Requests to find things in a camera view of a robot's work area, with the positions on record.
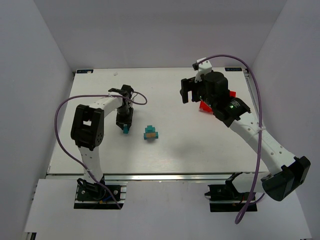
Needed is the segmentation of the red plastic bin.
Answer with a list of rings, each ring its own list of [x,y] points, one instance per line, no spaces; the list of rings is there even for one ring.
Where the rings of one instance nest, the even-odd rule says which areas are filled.
[[[236,97],[236,92],[235,91],[230,91],[229,92],[229,96],[232,97],[232,98],[235,98]],[[203,113],[208,113],[208,114],[213,114],[213,110],[210,106],[208,106],[205,102],[201,101],[200,104],[199,104],[199,109],[198,109],[200,112],[203,112]]]

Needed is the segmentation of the teal triangular wood block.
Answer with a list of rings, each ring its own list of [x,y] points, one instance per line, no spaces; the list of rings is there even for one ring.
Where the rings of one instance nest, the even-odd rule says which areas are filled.
[[[124,134],[128,134],[128,133],[129,133],[129,128],[128,128],[127,125],[124,125],[124,126],[123,126],[123,133],[124,133]]]

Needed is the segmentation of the teal arch wood block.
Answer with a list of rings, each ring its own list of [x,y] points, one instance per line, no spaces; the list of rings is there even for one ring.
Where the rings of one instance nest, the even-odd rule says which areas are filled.
[[[151,140],[151,139],[158,139],[159,138],[159,133],[156,132],[145,132],[143,134],[144,140]]]

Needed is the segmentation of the teal rectangular wood block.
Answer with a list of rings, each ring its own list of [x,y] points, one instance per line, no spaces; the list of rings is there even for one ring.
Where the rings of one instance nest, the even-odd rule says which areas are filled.
[[[146,128],[145,128],[145,133],[147,134],[147,133],[155,133],[156,132],[156,128],[155,127],[153,127],[153,126],[147,126]]]

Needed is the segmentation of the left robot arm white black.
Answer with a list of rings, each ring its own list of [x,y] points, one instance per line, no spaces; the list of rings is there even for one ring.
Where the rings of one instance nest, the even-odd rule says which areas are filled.
[[[123,130],[124,134],[129,133],[132,125],[134,109],[130,99],[134,89],[124,84],[121,89],[111,88],[109,91],[118,93],[121,97],[108,96],[90,105],[78,105],[71,127],[71,139],[75,141],[81,160],[88,168],[84,171],[84,180],[90,184],[96,183],[91,175],[100,183],[104,182],[99,145],[104,138],[105,117],[116,110],[116,125]]]

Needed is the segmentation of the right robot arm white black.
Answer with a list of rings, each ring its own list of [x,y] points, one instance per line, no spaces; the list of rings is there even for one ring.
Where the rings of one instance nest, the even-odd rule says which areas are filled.
[[[278,143],[259,121],[250,107],[240,98],[230,94],[228,80],[221,73],[211,71],[199,77],[181,80],[182,102],[190,100],[208,105],[213,115],[238,134],[264,162],[268,174],[259,174],[255,192],[267,194],[275,201],[282,201],[305,181],[310,160],[297,157]]]

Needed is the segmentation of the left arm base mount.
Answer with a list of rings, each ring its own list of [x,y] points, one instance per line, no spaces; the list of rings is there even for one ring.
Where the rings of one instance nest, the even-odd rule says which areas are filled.
[[[97,183],[77,179],[73,208],[76,210],[120,210],[125,202],[126,185],[106,185],[111,194]]]

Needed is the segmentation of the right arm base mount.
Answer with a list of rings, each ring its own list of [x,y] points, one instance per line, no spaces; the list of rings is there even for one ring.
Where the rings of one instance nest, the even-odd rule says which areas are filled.
[[[204,196],[209,200],[211,213],[235,213],[245,206],[249,192],[238,192],[232,184],[240,174],[242,172],[233,173],[224,184],[208,185],[208,192]]]

